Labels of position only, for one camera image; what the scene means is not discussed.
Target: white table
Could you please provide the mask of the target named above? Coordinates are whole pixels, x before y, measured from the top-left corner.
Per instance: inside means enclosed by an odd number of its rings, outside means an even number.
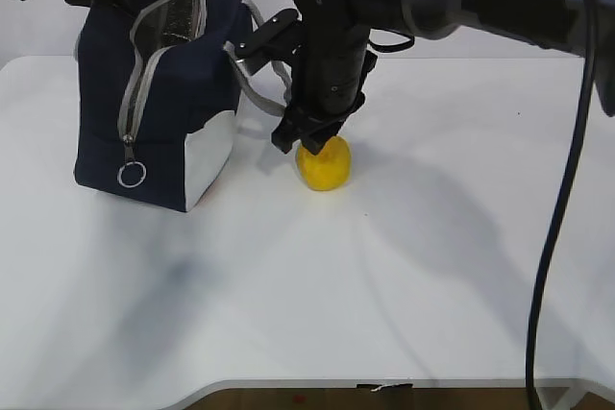
[[[190,214],[77,186],[77,68],[0,71],[0,408],[184,408],[258,386],[521,386],[579,60],[382,60],[309,191],[245,104]],[[260,88],[278,94],[277,81]],[[615,389],[615,120],[592,112],[549,279],[543,385]]]

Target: metal ring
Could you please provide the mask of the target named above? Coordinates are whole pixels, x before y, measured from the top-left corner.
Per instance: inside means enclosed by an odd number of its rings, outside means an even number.
[[[137,167],[141,169],[141,172],[142,172],[141,178],[135,184],[126,184],[124,182],[124,179],[122,178],[124,176],[124,172],[126,171],[128,167],[132,167],[134,165],[136,165]],[[145,165],[143,165],[141,162],[137,162],[135,160],[133,160],[132,162],[125,163],[124,165],[122,165],[122,167],[117,172],[117,182],[119,182],[120,185],[125,187],[126,189],[135,189],[136,187],[141,186],[143,182],[145,181],[146,177],[147,177],[147,168],[145,168]]]

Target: black cable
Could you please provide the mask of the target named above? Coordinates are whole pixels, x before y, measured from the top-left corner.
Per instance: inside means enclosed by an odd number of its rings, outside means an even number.
[[[412,48],[414,46],[414,37],[408,37],[408,40],[406,42],[396,43],[395,45],[380,45],[378,43],[372,42],[371,39],[368,41],[368,43],[377,52],[397,53]]]
[[[528,404],[530,410],[542,409],[540,398],[536,391],[534,381],[534,363],[536,356],[536,337],[538,333],[538,321],[540,318],[540,310],[544,299],[545,286],[547,284],[547,275],[551,267],[555,245],[561,230],[562,222],[566,214],[566,208],[570,199],[570,194],[575,182],[578,163],[583,149],[585,132],[587,129],[587,121],[589,118],[589,109],[592,98],[594,80],[596,78],[598,40],[599,40],[599,11],[598,0],[583,0],[586,20],[586,50],[585,64],[583,68],[583,79],[578,99],[577,121],[573,139],[570,147],[570,153],[566,163],[566,169],[562,179],[553,218],[549,227],[549,233],[545,241],[534,291],[531,300],[531,309],[529,313],[528,325],[528,342],[526,348],[526,392],[528,395]]]

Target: white bag panel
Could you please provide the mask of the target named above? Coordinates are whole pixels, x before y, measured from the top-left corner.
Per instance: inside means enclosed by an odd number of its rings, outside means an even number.
[[[185,139],[185,211],[190,211],[218,177],[233,148],[235,114],[225,110]]]

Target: wooden floor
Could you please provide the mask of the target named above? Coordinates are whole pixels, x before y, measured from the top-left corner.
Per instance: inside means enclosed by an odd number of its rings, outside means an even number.
[[[523,389],[256,389],[216,393],[189,410],[526,410]],[[615,410],[587,396],[575,410]]]

